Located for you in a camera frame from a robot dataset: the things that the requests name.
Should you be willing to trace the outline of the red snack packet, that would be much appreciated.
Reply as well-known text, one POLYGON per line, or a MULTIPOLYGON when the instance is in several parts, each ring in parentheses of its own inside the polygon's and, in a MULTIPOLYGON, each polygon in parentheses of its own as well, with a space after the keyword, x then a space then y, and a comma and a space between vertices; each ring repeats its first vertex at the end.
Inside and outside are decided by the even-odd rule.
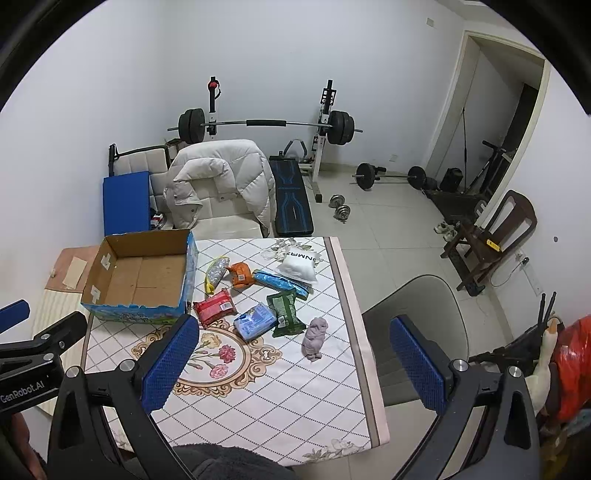
POLYGON ((198 322, 204 329, 225 316, 238 313, 226 288, 222 288, 218 293, 209 296, 203 301, 194 302, 192 308, 195 315, 197 315, 198 322))

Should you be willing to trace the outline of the light blue tissue pack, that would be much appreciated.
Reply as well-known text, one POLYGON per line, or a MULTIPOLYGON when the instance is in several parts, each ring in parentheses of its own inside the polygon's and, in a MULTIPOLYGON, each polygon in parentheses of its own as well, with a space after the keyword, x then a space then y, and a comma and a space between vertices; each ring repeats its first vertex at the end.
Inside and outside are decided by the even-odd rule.
POLYGON ((233 321, 235 331, 245 342, 262 336, 268 330, 273 329, 276 324, 276 314, 269 306, 262 303, 256 304, 249 311, 238 315, 233 321))

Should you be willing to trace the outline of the yellow silver scrub sponge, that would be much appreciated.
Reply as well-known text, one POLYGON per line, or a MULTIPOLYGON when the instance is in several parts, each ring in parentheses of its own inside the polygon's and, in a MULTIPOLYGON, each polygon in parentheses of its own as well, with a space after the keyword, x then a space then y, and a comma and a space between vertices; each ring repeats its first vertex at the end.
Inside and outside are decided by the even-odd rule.
POLYGON ((204 293, 206 295, 214 294, 217 285, 228 271, 228 266, 228 256, 218 257, 209 264, 204 276, 204 293))

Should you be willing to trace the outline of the green wipes packet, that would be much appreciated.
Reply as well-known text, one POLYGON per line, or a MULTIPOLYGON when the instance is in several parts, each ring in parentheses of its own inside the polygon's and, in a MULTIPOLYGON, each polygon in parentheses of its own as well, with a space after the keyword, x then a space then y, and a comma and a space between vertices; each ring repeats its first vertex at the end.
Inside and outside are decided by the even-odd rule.
POLYGON ((307 329, 307 325, 297 318, 296 299, 297 295, 294 289, 266 297, 267 306, 276 316, 273 338, 296 336, 307 329))

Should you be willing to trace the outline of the grey office chair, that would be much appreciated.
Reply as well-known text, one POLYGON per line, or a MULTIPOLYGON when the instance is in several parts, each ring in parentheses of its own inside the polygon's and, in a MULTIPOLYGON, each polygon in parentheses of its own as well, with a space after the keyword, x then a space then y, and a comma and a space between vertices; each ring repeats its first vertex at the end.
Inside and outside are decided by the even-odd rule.
POLYGON ((449 359, 467 360, 469 353, 465 322, 450 285, 433 274, 422 274, 409 280, 363 313, 387 407, 422 397, 391 345, 391 321, 400 315, 407 316, 426 339, 439 345, 449 359))

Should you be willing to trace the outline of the floral patterned tablecloth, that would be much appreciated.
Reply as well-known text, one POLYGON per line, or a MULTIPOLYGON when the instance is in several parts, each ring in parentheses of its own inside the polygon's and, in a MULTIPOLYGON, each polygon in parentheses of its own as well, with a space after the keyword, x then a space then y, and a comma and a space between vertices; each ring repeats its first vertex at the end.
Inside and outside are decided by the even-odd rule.
MULTIPOLYGON (((214 259, 228 256, 266 272, 277 266, 280 242, 273 238, 194 240, 197 272, 188 312, 205 297, 205 271, 214 259)), ((301 322, 328 322, 322 358, 304 358, 301 336, 267 332, 245 342, 231 316, 215 321, 201 330, 166 403, 153 413, 172 445, 239 446, 294 466, 390 441, 377 367, 339 241, 308 237, 300 245, 320 257, 312 293, 295 301, 295 309, 301 322)), ((98 373, 138 359, 171 324, 101 321, 92 314, 84 369, 98 373)))

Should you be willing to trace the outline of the open cardboard box blue sides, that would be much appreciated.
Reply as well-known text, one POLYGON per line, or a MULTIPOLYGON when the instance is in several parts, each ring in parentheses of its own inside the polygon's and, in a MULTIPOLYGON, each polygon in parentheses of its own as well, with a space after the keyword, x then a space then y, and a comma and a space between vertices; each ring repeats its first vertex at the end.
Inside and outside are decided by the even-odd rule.
POLYGON ((197 272, 189 230, 106 236, 81 305, 101 321, 169 324, 189 311, 197 272))

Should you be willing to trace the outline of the white goose plush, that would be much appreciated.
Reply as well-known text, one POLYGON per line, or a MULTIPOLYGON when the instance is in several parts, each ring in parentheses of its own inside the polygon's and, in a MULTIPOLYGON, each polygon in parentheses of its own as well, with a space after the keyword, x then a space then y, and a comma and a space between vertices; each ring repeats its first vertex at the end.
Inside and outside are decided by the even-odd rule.
POLYGON ((542 335, 538 363, 533 374, 525 379, 535 415, 545 407, 550 392, 550 361, 558 340, 558 324, 557 317, 550 319, 547 329, 542 335))

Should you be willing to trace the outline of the dark wooden chair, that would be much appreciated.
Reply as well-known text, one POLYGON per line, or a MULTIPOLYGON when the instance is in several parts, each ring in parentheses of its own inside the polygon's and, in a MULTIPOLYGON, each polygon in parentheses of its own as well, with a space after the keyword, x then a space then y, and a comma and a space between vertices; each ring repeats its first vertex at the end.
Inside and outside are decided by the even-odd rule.
POLYGON ((460 278, 458 292, 478 296, 484 281, 534 233, 538 225, 532 202, 508 190, 485 226, 461 223, 441 254, 460 278))

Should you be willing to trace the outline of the orange snack packet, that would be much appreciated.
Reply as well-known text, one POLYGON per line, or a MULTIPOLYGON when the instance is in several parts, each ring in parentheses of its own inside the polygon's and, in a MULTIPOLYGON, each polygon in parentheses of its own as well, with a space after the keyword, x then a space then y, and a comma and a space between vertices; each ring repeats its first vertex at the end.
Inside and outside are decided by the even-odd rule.
POLYGON ((238 262, 228 266, 231 285, 235 289, 245 289, 252 286, 256 281, 253 278, 252 270, 245 262, 238 262))

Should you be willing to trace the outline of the red plastic bag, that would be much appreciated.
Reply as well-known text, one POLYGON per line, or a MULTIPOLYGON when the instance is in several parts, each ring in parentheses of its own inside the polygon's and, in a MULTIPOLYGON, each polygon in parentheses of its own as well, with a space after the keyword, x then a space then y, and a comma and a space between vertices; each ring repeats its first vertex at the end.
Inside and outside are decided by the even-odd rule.
POLYGON ((555 415, 559 423, 572 420, 590 401, 591 317, 577 320, 558 337, 553 353, 559 379, 560 408, 555 415))

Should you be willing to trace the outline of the long blue foil packet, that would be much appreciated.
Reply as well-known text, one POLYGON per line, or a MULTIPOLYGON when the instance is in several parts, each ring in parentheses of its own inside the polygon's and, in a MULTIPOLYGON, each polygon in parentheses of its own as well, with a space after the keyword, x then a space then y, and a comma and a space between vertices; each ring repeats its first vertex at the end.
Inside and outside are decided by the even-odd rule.
POLYGON ((312 293, 311 286, 264 270, 254 270, 252 278, 256 284, 276 290, 277 292, 294 291, 295 296, 301 300, 307 300, 308 296, 312 293))

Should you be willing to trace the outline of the blue folded mat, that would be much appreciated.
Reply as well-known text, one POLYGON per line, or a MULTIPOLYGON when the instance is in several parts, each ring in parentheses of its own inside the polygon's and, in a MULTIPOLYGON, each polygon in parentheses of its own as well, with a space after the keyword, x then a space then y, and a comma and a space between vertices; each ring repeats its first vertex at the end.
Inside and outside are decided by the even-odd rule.
POLYGON ((104 178, 102 198, 105 236, 149 230, 151 216, 147 171, 104 178))

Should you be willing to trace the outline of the white plastic bag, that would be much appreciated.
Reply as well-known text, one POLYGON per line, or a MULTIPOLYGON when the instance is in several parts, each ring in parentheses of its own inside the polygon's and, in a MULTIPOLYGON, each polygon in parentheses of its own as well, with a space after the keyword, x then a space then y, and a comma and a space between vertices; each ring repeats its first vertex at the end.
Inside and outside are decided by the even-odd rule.
POLYGON ((290 249, 283 261, 277 266, 277 271, 284 277, 307 284, 317 282, 318 254, 311 250, 290 249))

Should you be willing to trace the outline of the beige padded chair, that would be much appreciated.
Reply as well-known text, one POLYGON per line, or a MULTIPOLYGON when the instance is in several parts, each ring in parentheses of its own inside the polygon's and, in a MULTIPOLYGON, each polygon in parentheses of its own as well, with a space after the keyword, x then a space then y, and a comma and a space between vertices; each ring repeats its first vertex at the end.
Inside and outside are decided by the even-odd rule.
MULTIPOLYGON (((167 172, 178 152, 187 144, 173 139, 165 144, 145 146, 119 152, 115 144, 108 148, 108 174, 110 177, 146 171, 147 205, 151 215, 161 217, 157 229, 174 227, 166 206, 163 189, 167 172)), ((204 207, 199 211, 195 239, 263 238, 263 230, 256 216, 247 210, 238 193, 219 194, 212 180, 194 182, 195 190, 204 207)))

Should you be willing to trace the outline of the barbell on floor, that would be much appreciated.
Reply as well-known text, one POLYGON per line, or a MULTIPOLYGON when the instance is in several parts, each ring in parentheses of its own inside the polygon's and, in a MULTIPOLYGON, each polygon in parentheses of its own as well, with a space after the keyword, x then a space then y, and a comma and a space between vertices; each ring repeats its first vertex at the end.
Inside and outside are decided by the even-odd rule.
POLYGON ((365 191, 371 190, 377 182, 383 179, 403 179, 416 190, 421 190, 427 182, 427 175, 425 170, 419 166, 411 167, 407 174, 400 174, 390 172, 385 167, 375 166, 370 163, 360 163, 356 167, 356 173, 353 174, 353 179, 356 180, 356 185, 365 191))

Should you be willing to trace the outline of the black blue weight bench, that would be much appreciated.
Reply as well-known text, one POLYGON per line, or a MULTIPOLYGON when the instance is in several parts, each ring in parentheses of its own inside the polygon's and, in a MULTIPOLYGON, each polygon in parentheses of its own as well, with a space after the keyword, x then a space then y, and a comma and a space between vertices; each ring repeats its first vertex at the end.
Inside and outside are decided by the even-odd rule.
POLYGON ((294 159, 270 159, 276 181, 277 237, 308 237, 314 233, 314 222, 300 167, 294 159))

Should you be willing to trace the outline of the white puffer jacket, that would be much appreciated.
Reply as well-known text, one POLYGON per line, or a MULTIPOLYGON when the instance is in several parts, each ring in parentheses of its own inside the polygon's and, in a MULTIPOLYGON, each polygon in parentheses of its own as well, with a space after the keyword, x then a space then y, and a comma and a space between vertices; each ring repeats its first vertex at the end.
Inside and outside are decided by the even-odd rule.
POLYGON ((167 172, 163 195, 174 227, 197 228, 204 207, 194 182, 212 180, 219 194, 238 193, 256 216, 263 238, 273 234, 276 181, 270 162, 252 140, 208 141, 181 149, 167 172))

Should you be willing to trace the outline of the barbell on rack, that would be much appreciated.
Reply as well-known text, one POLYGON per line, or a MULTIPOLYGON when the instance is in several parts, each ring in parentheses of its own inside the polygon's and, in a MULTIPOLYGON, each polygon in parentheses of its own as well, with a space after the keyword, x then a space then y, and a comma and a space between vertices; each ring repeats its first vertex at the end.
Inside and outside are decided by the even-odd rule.
MULTIPOLYGON (((176 131, 179 139, 187 144, 204 142, 205 113, 201 108, 188 109, 183 112, 177 121, 176 127, 169 127, 169 132, 176 131)), ((245 127, 249 128, 287 128, 288 121, 283 119, 245 119, 245 127)), ((356 133, 363 133, 362 129, 356 128, 355 119, 344 111, 332 111, 329 113, 329 144, 346 145, 353 140, 356 133)))

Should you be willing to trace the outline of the white squat rack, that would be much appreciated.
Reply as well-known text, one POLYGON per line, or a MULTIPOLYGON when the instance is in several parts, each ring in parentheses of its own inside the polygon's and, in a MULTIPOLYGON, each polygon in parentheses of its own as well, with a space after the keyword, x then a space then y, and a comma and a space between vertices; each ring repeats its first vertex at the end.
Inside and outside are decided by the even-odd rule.
MULTIPOLYGON (((214 140, 217 134, 217 125, 243 125, 245 121, 221 121, 217 120, 216 100, 221 96, 221 84, 215 76, 207 82, 208 91, 208 113, 204 125, 205 140, 214 140)), ((318 121, 315 124, 304 124, 301 122, 287 122, 287 126, 304 126, 315 127, 317 131, 311 141, 311 156, 307 160, 300 162, 301 171, 308 176, 311 182, 311 191, 314 193, 315 202, 322 203, 322 191, 320 184, 318 184, 318 174, 322 163, 322 154, 324 154, 325 144, 327 144, 329 131, 329 113, 332 111, 332 105, 335 102, 335 94, 337 91, 334 88, 334 81, 329 79, 327 86, 322 89, 320 100, 320 111, 318 112, 318 121)))

